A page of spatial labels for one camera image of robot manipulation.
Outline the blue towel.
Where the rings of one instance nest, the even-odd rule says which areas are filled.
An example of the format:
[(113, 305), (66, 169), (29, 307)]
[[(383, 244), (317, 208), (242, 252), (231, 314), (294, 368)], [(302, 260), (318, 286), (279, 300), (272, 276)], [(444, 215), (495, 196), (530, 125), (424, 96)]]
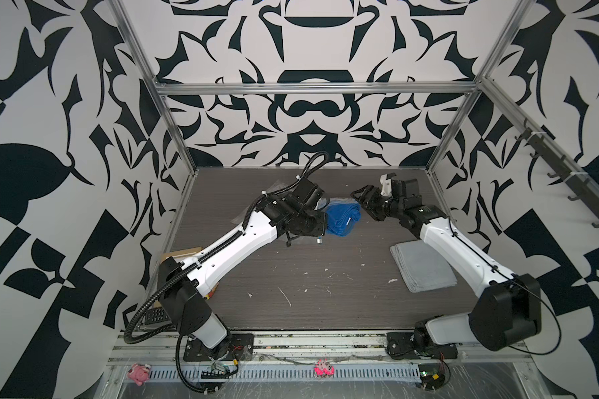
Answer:
[(353, 199), (332, 199), (326, 206), (327, 233), (346, 237), (361, 219), (361, 207)]

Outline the grey towel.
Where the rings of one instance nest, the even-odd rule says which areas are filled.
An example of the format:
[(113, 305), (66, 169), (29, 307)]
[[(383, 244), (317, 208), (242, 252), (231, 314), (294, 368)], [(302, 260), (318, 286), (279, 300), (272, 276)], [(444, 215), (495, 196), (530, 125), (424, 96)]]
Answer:
[(444, 257), (423, 241), (396, 244), (389, 250), (411, 293), (451, 288), (458, 283)]

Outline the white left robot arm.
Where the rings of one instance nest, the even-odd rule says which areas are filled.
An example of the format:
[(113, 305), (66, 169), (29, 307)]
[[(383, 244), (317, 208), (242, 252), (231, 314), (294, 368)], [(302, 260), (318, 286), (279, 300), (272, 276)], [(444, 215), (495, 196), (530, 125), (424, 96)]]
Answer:
[(324, 191), (306, 178), (283, 193), (264, 191), (229, 233), (198, 254), (165, 260), (159, 267), (160, 288), (180, 272), (185, 274), (157, 299), (180, 336), (194, 337), (211, 359), (227, 356), (231, 334), (206, 296), (238, 264), (279, 237), (286, 237), (290, 246), (298, 237), (323, 236), (328, 226), (328, 216), (318, 209), (323, 196)]

